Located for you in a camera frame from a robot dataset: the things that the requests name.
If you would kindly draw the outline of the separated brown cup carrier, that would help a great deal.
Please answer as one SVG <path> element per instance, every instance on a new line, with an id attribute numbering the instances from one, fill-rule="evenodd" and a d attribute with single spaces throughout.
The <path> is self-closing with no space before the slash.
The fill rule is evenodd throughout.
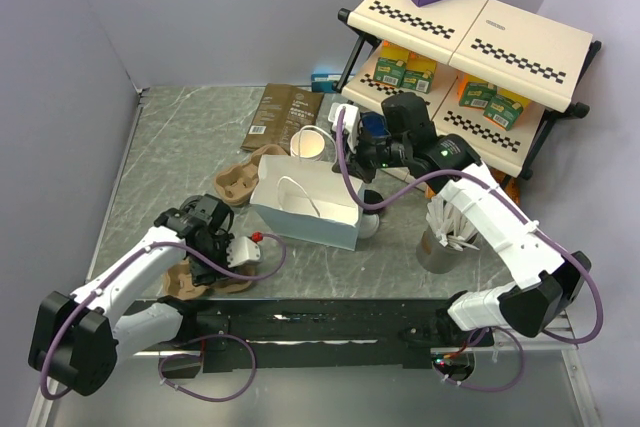
<path id="1" fill-rule="evenodd" d="M 234 294 L 248 290 L 252 280 L 235 278 L 219 279 L 210 285 L 195 285 L 192 280 L 190 263 L 183 260 L 168 269 L 162 276 L 163 293 L 180 300 L 193 300 L 206 294 Z"/>

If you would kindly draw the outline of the black cup lid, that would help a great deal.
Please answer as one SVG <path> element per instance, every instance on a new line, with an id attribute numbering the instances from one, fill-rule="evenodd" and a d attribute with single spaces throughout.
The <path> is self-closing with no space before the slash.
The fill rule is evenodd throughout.
<path id="1" fill-rule="evenodd" d="M 364 191 L 364 202 L 367 205 L 377 205 L 379 203 L 382 203 L 383 201 L 384 201 L 384 198 L 379 192 L 374 191 L 374 190 L 369 190 L 369 189 L 366 189 Z M 366 209 L 366 212 L 369 212 L 369 213 L 377 213 L 377 212 L 380 212 L 380 211 L 381 211 L 381 208 L 367 208 Z"/>

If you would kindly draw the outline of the white plastic cup lids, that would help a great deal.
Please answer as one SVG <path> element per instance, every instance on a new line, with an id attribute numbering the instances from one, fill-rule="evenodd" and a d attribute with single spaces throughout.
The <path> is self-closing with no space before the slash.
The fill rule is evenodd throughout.
<path id="1" fill-rule="evenodd" d="M 379 226 L 380 226 L 380 217 L 378 214 L 364 213 L 360 221 L 358 238 L 369 239 L 373 237 L 377 233 Z"/>

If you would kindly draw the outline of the white paper cup stack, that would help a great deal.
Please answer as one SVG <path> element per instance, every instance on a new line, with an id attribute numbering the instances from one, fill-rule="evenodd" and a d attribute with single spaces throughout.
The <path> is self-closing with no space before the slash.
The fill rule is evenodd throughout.
<path id="1" fill-rule="evenodd" d="M 321 160 L 328 144 L 335 145 L 330 133 L 315 125 L 306 125 L 292 136 L 289 154 L 302 160 Z"/>

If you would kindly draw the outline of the light blue paper bag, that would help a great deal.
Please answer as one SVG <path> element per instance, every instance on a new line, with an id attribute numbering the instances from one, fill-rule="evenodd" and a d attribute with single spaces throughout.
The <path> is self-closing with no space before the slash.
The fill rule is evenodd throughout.
<path id="1" fill-rule="evenodd" d="M 362 208 L 329 162 L 263 155 L 250 205 L 279 236 L 356 248 Z"/>

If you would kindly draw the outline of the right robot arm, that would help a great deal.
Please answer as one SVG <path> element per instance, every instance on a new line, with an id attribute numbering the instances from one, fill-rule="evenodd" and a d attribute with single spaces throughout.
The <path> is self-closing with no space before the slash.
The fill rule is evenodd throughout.
<path id="1" fill-rule="evenodd" d="M 593 340 L 604 322 L 602 300 L 589 274 L 588 258 L 569 253 L 529 219 L 493 178 L 488 166 L 464 138 L 439 135 L 425 102 L 412 92 L 396 94 L 383 104 L 385 133 L 373 136 L 360 119 L 347 120 L 352 105 L 337 108 L 337 167 L 353 201 L 367 211 L 386 208 L 409 192 L 404 187 L 375 204 L 365 202 L 351 179 L 370 182 L 379 169 L 404 167 L 413 185 L 426 184 L 445 205 L 455 208 L 508 268 L 510 284 L 455 295 L 437 320 L 438 337 L 459 345 L 472 331 L 508 326 L 534 338 L 577 297 L 583 285 L 594 299 L 596 317 L 591 332 L 572 339 L 578 345 Z"/>

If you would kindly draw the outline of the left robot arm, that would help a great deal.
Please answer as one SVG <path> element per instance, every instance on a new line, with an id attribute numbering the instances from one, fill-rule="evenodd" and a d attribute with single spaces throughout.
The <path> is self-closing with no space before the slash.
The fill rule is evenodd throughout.
<path id="1" fill-rule="evenodd" d="M 188 198 L 161 213 L 142 239 L 114 265 L 70 294 L 54 291 L 40 304 L 28 355 L 40 373 L 40 391 L 56 394 L 51 379 L 83 396 L 104 385 L 115 367 L 155 344 L 191 346 L 198 334 L 197 310 L 165 297 L 133 315 L 128 309 L 169 268 L 198 260 L 225 273 L 232 209 L 209 195 Z"/>

